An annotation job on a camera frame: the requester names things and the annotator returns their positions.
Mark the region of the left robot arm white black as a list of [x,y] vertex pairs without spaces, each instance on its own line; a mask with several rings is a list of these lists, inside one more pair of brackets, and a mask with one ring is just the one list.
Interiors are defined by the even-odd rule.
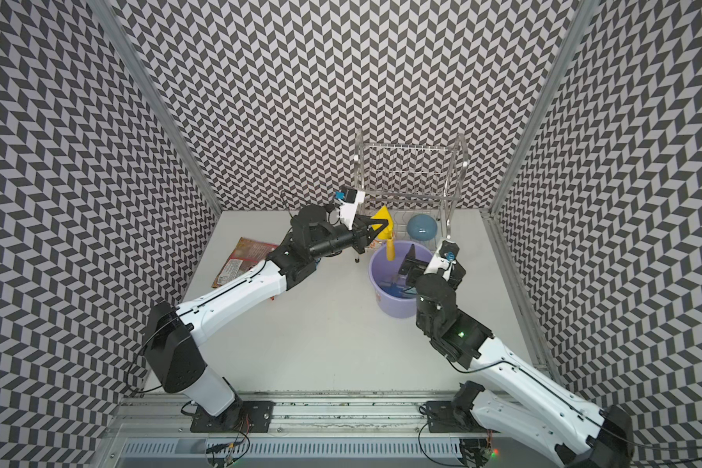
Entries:
[[185,395],[211,417],[225,415],[236,406],[238,396],[209,367],[201,346],[241,314],[297,286],[324,257],[346,249],[362,255],[393,225],[382,213],[361,215],[355,205],[345,202],[301,208],[282,242],[254,268],[195,300],[154,306],[148,314],[142,356],[165,392]]

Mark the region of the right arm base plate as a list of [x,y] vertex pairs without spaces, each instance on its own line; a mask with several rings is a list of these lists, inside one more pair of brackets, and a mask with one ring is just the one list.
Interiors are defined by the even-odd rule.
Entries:
[[426,418],[430,433],[476,433],[483,432],[469,411],[454,407],[452,402],[427,401],[419,407],[419,413]]

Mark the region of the yellow plastic shovel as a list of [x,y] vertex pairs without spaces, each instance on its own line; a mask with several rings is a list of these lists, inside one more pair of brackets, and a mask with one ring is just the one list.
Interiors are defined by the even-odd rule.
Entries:
[[384,228],[380,234],[376,235],[376,239],[370,245],[373,249],[384,248],[385,257],[388,261],[394,261],[395,254],[395,229],[394,220],[386,206],[382,206],[373,216],[374,220],[382,220],[385,222]]

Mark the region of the purple plastic bucket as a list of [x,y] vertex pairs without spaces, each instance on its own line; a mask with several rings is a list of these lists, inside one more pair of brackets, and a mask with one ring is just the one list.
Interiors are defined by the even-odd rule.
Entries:
[[395,259],[390,261],[385,245],[379,247],[370,258],[368,273],[380,310],[393,318],[408,319],[417,313],[417,293],[415,288],[407,285],[407,276],[401,275],[399,270],[411,249],[415,250],[415,259],[425,264],[431,261],[433,253],[422,244],[411,241],[395,241],[394,248]]

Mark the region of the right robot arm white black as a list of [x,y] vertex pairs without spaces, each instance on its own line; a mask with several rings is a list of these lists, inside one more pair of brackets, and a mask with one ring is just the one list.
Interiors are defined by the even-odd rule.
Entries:
[[559,467],[630,466],[632,421],[623,409],[602,409],[574,395],[457,306],[465,276],[458,252],[458,245],[444,241],[422,261],[410,249],[399,269],[417,294],[417,327],[458,372],[477,378],[462,384],[452,401],[456,423],[496,431]]

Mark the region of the blue plastic trowel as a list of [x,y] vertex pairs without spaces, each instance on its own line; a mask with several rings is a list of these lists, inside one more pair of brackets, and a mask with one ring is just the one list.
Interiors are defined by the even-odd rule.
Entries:
[[411,298],[415,294],[415,288],[407,283],[407,277],[393,275],[379,284],[382,292],[393,296],[393,298]]

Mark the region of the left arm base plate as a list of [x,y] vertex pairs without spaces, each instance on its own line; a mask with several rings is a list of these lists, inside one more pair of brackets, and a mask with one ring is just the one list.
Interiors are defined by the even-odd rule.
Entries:
[[191,417],[191,433],[236,433],[251,435],[267,433],[273,419],[272,401],[236,401],[227,410],[214,417],[200,406]]

